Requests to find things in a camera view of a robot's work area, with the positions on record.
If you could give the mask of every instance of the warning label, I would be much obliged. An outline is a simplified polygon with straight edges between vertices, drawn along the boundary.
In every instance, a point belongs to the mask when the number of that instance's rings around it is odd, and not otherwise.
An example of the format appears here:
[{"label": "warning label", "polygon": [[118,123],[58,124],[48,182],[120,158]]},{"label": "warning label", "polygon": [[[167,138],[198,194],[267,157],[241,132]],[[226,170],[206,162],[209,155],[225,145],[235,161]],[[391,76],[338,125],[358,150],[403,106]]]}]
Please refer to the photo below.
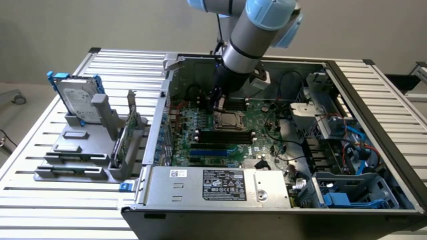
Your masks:
[{"label": "warning label", "polygon": [[203,170],[203,199],[246,201],[246,178],[239,170]]}]

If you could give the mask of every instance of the motherboard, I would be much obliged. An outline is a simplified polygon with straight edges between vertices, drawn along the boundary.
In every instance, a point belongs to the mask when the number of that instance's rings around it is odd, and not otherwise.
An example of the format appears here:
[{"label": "motherboard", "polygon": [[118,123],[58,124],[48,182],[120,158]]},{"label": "motherboard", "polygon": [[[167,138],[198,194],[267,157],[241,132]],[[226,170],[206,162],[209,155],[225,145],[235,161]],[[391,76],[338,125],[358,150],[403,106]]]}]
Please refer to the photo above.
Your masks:
[{"label": "motherboard", "polygon": [[285,167],[281,127],[267,121],[271,103],[262,100],[230,103],[226,111],[209,111],[195,102],[175,102],[171,124],[175,131],[173,166],[254,168],[261,160],[273,169]]}]

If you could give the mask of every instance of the slotted metal workbench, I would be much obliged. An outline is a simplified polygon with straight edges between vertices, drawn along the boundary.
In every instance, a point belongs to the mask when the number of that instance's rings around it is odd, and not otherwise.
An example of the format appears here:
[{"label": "slotted metal workbench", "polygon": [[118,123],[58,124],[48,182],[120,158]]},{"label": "slotted metal workbench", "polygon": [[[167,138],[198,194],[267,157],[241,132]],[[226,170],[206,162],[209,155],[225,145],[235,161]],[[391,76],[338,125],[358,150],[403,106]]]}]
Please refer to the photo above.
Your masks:
[{"label": "slotted metal workbench", "polygon": [[[111,106],[120,115],[128,114],[127,91],[135,90],[138,111],[150,123],[165,80],[165,56],[159,52],[102,49],[86,56],[74,74],[100,75]],[[334,60],[426,183],[425,117],[375,65],[362,60]],[[0,239],[138,239],[118,211],[135,194],[120,193],[119,184],[34,180],[34,171],[66,126],[66,111],[56,97],[0,169]],[[135,175],[143,156],[142,147]],[[383,239],[426,239],[422,234],[427,235],[427,228]]]}]

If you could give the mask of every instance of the white label sticker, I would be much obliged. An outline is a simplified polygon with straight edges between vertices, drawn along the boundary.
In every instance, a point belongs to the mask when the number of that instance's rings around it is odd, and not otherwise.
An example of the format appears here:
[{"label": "white label sticker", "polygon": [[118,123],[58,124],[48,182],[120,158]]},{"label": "white label sticker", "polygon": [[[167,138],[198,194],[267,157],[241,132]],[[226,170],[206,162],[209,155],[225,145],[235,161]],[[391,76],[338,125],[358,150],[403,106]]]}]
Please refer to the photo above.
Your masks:
[{"label": "white label sticker", "polygon": [[187,178],[187,169],[175,169],[171,170],[171,178]]},{"label": "white label sticker", "polygon": [[96,107],[92,106],[92,96],[82,89],[66,88],[64,94],[72,107],[74,114],[87,123],[99,124],[102,122]]}]

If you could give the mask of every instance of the wall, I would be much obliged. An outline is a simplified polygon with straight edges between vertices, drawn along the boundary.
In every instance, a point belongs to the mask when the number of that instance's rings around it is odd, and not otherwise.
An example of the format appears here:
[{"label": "wall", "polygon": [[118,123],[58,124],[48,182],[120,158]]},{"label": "wall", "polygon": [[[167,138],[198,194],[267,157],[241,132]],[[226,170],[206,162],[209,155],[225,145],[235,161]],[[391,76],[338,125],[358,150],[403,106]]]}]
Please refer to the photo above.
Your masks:
[{"label": "wall", "polygon": [[[374,59],[389,73],[427,61],[427,1],[301,0],[290,49],[270,55]],[[46,84],[72,72],[90,47],[209,52],[217,18],[187,0],[2,0],[0,82]]]}]

